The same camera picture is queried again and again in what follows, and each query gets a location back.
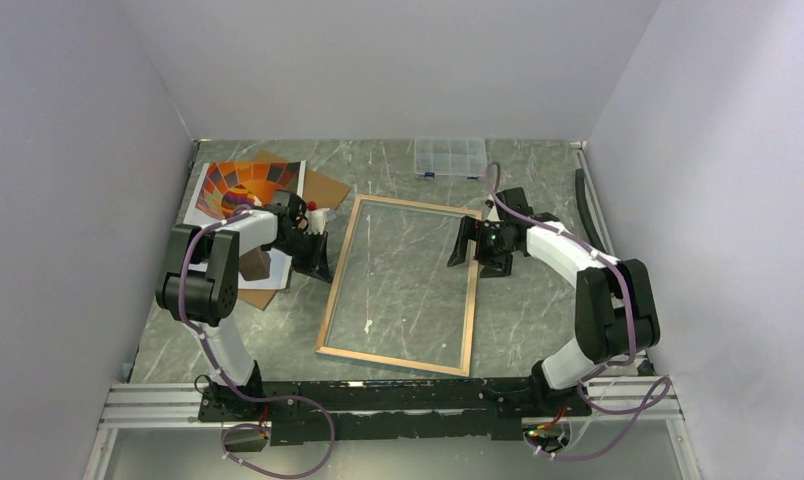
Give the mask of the hot air balloon photo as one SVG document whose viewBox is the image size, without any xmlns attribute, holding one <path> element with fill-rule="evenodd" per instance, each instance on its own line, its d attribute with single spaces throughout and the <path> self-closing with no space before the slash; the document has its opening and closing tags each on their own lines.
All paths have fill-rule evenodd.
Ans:
<svg viewBox="0 0 804 480">
<path fill-rule="evenodd" d="M 209 162 L 194 183 L 184 224 L 206 226 L 223 220 L 243 204 L 263 206 L 278 190 L 303 193 L 303 162 Z M 238 286 L 243 290 L 280 290 L 289 280 L 291 258 L 256 248 L 240 257 Z"/>
</svg>

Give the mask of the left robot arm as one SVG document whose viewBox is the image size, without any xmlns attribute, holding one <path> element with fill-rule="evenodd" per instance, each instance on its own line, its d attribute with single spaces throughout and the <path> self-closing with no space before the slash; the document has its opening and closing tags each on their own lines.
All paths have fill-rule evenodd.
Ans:
<svg viewBox="0 0 804 480">
<path fill-rule="evenodd" d="M 292 271 L 331 282 L 326 226 L 333 217 L 329 208 L 278 190 L 269 204 L 239 205 L 222 220 L 178 224 L 170 232 L 156 303 L 195 336 L 212 390 L 225 394 L 225 407 L 238 419 L 256 417 L 265 401 L 260 368 L 233 318 L 240 258 L 256 249 L 277 250 L 290 258 Z"/>
</svg>

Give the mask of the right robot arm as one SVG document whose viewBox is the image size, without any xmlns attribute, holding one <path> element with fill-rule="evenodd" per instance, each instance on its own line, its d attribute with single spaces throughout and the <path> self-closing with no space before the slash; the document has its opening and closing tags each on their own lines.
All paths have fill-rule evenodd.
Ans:
<svg viewBox="0 0 804 480">
<path fill-rule="evenodd" d="M 507 277 L 514 253 L 520 252 L 574 288 L 573 336 L 535 365 L 533 374 L 540 380 L 527 391 L 532 409 L 550 415 L 566 402 L 567 388 L 658 344 L 661 330 L 648 269 L 638 259 L 618 259 L 593 247 L 549 213 L 534 213 L 521 188 L 500 191 L 491 202 L 494 218 L 461 218 L 447 264 L 473 258 L 481 277 Z"/>
</svg>

